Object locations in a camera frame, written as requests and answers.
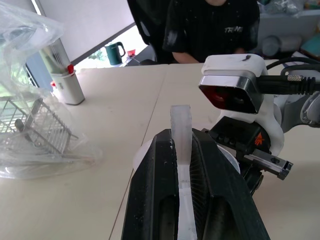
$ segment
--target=white table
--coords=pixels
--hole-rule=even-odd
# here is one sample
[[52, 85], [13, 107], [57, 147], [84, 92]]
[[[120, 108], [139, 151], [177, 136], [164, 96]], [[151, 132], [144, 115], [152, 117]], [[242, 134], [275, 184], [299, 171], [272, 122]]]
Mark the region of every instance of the white table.
[[103, 162], [56, 177], [0, 179], [0, 239], [109, 238], [167, 68], [85, 69], [77, 74], [86, 100], [69, 110], [103, 151]]
[[[145, 141], [163, 129], [170, 128], [172, 105], [191, 106], [192, 125], [210, 128], [220, 111], [198, 89], [202, 64], [170, 65], [155, 106]], [[282, 67], [269, 71], [279, 75]], [[264, 180], [254, 200], [272, 240], [319, 239], [320, 228], [320, 157], [318, 155], [320, 129], [298, 126], [285, 134], [280, 157], [294, 163], [291, 173], [281, 181], [264, 173]], [[121, 238], [127, 205], [125, 195], [111, 240]]]

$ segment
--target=transparent plastic bag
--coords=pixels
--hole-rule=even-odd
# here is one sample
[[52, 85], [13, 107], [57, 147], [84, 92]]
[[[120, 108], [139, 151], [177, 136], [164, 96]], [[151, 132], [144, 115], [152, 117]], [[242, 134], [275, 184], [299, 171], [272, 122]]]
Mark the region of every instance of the transparent plastic bag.
[[304, 10], [305, 0], [271, 0], [265, 6], [268, 14], [287, 14], [293, 17], [300, 17]]
[[101, 159], [69, 111], [32, 86], [26, 59], [63, 33], [60, 23], [0, 2], [0, 177], [31, 179], [87, 168]]

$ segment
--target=office chair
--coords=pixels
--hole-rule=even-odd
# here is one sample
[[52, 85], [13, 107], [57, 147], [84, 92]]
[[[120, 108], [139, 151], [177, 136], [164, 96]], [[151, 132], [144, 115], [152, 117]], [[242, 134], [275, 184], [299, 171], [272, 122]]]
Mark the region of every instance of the office chair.
[[154, 59], [146, 59], [140, 65], [171, 64], [174, 57], [164, 51], [167, 12], [171, 0], [127, 0], [142, 40], [152, 47]]

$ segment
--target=black t-shirt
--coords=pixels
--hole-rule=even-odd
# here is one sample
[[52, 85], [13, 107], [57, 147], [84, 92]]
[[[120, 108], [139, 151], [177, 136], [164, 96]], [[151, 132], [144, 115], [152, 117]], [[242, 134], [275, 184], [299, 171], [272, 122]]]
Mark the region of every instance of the black t-shirt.
[[206, 0], [172, 0], [163, 49], [189, 53], [199, 62], [210, 55], [233, 54], [257, 46], [260, 11], [257, 0], [226, 0], [212, 6]]

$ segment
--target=green kettle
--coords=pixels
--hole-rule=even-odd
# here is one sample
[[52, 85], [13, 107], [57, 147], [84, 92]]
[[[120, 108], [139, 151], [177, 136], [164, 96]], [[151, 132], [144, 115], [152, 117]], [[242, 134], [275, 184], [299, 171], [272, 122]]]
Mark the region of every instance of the green kettle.
[[[119, 46], [123, 50], [122, 55], [120, 55]], [[116, 43], [110, 43], [107, 46], [105, 46], [105, 49], [111, 65], [122, 64], [122, 57], [126, 54], [126, 51], [122, 42], [119, 41]]]

